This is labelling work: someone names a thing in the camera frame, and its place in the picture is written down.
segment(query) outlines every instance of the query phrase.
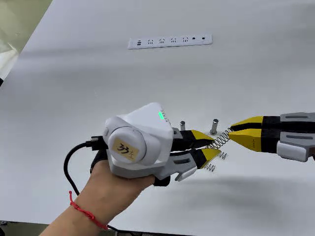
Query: metal cylinder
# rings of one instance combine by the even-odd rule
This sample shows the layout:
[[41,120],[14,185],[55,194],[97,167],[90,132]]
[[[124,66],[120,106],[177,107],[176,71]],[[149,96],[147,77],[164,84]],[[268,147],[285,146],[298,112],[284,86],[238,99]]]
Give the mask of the metal cylinder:
[[186,128],[185,128],[185,121],[181,121],[181,131],[184,131],[184,130],[186,130]]
[[212,135],[216,135],[217,134],[218,122],[219,122],[218,119],[214,119],[213,120],[212,127],[211,127],[211,130],[210,130],[210,134],[212,134]]

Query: table surface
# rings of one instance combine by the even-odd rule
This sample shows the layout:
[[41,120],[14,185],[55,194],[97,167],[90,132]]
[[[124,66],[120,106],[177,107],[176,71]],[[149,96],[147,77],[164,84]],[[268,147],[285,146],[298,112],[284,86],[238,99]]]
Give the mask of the table surface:
[[[0,88],[0,219],[52,222],[71,189],[63,160],[109,117],[149,102],[173,126],[219,130],[314,112],[314,0],[54,0]],[[212,33],[211,46],[127,50],[130,37]],[[311,235],[315,162],[230,141],[226,161],[150,187],[111,224],[187,235]],[[95,153],[69,171],[82,189]]]

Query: power strip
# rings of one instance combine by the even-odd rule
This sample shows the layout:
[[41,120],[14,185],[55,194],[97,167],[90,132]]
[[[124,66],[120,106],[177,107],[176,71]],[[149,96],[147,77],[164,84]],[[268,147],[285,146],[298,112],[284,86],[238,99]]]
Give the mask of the power strip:
[[212,44],[211,34],[131,38],[129,40],[128,49],[179,47],[206,44]]

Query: spring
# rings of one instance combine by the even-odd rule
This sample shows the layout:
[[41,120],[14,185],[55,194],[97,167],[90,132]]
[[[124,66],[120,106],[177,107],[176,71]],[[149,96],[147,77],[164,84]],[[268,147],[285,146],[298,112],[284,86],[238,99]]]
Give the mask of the spring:
[[218,157],[221,158],[222,160],[225,160],[227,156],[228,156],[227,153],[224,151],[218,155]]
[[208,162],[203,169],[205,169],[209,172],[213,172],[213,171],[215,171],[215,168],[216,168],[216,166],[214,164],[212,164],[211,162]]
[[218,136],[213,143],[207,145],[207,148],[211,148],[211,149],[219,149],[221,148],[224,144],[227,143],[227,141],[230,140],[230,138],[228,137],[228,134],[233,132],[232,129],[228,128],[227,130],[225,130],[220,136]]

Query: hand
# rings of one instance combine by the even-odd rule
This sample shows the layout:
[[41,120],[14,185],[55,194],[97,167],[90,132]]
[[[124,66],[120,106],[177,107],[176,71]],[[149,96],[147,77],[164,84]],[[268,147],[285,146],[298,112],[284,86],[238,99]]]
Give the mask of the hand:
[[75,202],[80,208],[94,214],[98,221],[107,224],[154,180],[154,176],[134,179],[118,177],[111,173],[108,161],[99,161]]

